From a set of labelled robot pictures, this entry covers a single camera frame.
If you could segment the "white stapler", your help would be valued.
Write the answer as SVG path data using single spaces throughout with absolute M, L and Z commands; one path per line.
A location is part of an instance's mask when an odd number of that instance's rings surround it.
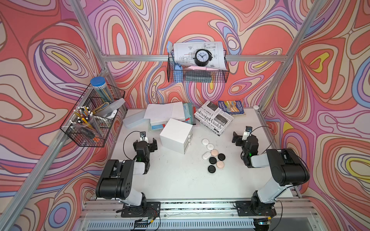
M 104 109 L 96 112 L 96 116 L 103 117 L 103 118 L 112 118 L 112 114 L 116 114 L 117 110 L 125 104 L 125 100 L 120 98 L 119 100 L 111 102 L 108 106 Z

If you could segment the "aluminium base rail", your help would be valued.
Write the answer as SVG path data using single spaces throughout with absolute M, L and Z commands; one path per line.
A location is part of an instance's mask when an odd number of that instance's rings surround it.
M 255 215 L 246 199 L 160 200 L 133 212 L 117 201 L 85 204 L 74 231 L 324 231 L 313 203 L 279 198 L 275 215 Z

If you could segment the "white drawer cabinet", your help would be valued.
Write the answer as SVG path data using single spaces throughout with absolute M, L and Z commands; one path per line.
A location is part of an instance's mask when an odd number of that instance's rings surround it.
M 185 154 L 193 137 L 193 126 L 171 118 L 160 133 L 162 146 Z

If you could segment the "translucent plastic box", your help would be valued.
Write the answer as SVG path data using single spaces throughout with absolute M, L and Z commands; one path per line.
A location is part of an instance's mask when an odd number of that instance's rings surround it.
M 122 121 L 123 125 L 128 128 L 136 128 L 137 126 L 141 126 L 142 124 L 149 124 L 150 120 L 145 118 L 145 110 L 144 111 L 137 111 L 136 113 L 126 116 L 125 119 Z

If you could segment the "blue magazine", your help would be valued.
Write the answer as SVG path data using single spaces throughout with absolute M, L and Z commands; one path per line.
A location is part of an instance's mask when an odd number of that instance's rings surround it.
M 218 101 L 218 107 L 229 115 L 244 114 L 244 108 L 241 101 Z

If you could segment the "blue lid pencil jar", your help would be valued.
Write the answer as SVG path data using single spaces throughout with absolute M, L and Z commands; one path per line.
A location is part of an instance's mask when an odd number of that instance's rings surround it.
M 96 93 L 101 97 L 104 102 L 111 103 L 114 101 L 113 95 L 108 88 L 104 77 L 95 77 L 90 80 L 90 84 L 93 86 Z

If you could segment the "white book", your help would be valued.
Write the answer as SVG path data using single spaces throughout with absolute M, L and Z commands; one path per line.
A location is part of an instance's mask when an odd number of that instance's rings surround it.
M 171 118 L 179 121 L 186 120 L 182 102 L 149 104 L 144 115 L 144 119 L 149 119 L 152 126 L 166 124 Z

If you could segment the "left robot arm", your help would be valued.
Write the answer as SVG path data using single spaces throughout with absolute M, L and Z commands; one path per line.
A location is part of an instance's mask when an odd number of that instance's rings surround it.
M 148 203 L 143 192 L 133 187 L 133 176 L 145 175 L 150 168 L 150 154 L 158 149 L 157 140 L 152 143 L 145 140 L 135 141 L 136 159 L 107 161 L 98 180 L 95 195 L 107 200 L 123 203 L 117 212 L 122 218 L 152 218 L 160 216 L 160 202 Z

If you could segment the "black alarm clock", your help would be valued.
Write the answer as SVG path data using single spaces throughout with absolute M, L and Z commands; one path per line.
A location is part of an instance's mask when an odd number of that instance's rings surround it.
M 199 49 L 195 53 L 194 62 L 197 66 L 204 67 L 212 60 L 212 54 L 206 49 Z

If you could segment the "white drawing paper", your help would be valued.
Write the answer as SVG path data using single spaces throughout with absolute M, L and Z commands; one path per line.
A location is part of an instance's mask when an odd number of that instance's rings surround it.
M 178 64 L 227 70 L 220 41 L 175 43 L 173 51 L 174 61 Z

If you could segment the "white oblong earphone case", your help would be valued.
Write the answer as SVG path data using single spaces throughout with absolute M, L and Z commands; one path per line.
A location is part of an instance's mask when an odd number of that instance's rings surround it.
M 211 152 L 206 152 L 202 155 L 202 159 L 203 160 L 208 160 L 209 158 L 212 157 L 212 153 Z

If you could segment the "folded newspaper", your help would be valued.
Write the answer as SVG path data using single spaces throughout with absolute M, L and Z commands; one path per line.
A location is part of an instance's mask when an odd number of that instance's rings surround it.
M 217 136 L 221 136 L 234 119 L 210 101 L 195 112 L 195 118 Z

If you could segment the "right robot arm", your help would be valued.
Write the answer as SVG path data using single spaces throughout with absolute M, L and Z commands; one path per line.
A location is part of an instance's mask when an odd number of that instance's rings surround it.
M 308 167 L 291 148 L 266 149 L 258 154 L 259 140 L 252 134 L 252 127 L 246 127 L 242 135 L 233 133 L 232 143 L 241 147 L 241 159 L 248 168 L 269 167 L 272 177 L 250 201 L 237 201 L 239 216 L 275 216 L 276 199 L 287 189 L 309 181 Z

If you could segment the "black earphone case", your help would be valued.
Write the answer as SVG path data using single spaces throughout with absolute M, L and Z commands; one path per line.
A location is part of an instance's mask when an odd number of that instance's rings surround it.
M 215 157 L 210 157 L 209 158 L 209 163 L 212 165 L 215 165 L 217 163 L 217 159 Z
M 220 161 L 224 161 L 225 160 L 225 155 L 220 153 L 218 156 L 217 156 L 218 160 Z
M 207 167 L 207 170 L 208 170 L 209 173 L 212 173 L 212 174 L 216 172 L 216 168 L 215 168 L 214 165 L 209 165 Z

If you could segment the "stack of folders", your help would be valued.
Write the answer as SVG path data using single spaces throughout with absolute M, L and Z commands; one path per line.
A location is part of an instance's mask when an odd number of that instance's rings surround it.
M 172 106 L 171 113 L 167 113 L 164 118 L 150 119 L 151 130 L 155 131 L 163 129 L 171 118 L 188 123 L 190 125 L 193 124 L 194 112 L 192 103 L 175 102 L 168 105 Z

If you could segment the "pink earphone case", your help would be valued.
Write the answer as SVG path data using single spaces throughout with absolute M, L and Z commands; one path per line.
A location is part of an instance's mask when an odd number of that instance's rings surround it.
M 219 152 L 216 149 L 211 150 L 211 155 L 213 157 L 217 157 L 219 155 Z
M 219 169 L 223 169 L 225 167 L 225 164 L 223 161 L 217 161 L 216 163 L 216 166 L 219 168 Z

